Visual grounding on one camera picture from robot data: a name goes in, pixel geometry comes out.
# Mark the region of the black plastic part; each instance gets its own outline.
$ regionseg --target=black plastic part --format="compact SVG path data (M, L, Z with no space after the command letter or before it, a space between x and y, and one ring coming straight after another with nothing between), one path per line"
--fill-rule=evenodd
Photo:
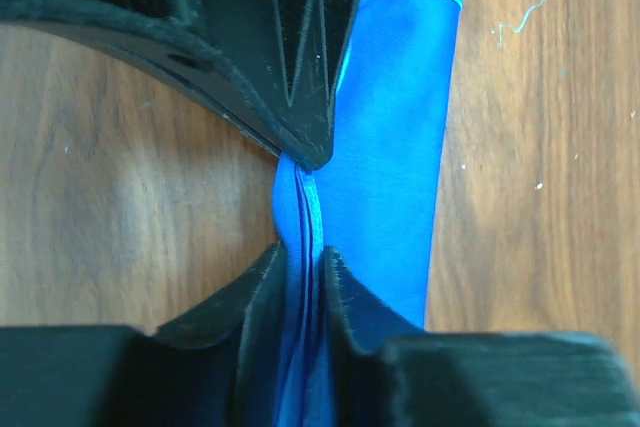
M357 0L0 0L0 22L118 57L308 169L332 154Z
M324 262L336 425L629 427L626 367L587 334L425 334ZM0 425L272 425L287 258L246 274L154 337L128 327L0 329Z

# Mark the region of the blue strap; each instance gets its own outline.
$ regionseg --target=blue strap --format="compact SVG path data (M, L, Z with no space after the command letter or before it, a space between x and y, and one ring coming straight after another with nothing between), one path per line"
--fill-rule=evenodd
M278 426L331 426L317 262L424 326L429 257L462 0L361 0L336 101L334 154L313 174L283 155L274 217L289 251Z

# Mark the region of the blue fabric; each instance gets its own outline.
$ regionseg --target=blue fabric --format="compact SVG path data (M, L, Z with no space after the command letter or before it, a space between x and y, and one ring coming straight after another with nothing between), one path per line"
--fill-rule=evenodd
M462 0L361 0L336 101L334 154L282 155L274 185L289 251L279 426L333 425L319 311L321 244L423 327L442 141Z

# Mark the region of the brown wood grain surface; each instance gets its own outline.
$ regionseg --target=brown wood grain surface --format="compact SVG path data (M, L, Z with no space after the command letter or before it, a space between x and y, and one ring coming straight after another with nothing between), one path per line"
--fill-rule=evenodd
M539 1L465 2L429 327L591 331L640 379L640 3L506 27ZM0 324L149 330L275 238L275 159L118 61L0 28L0 110Z

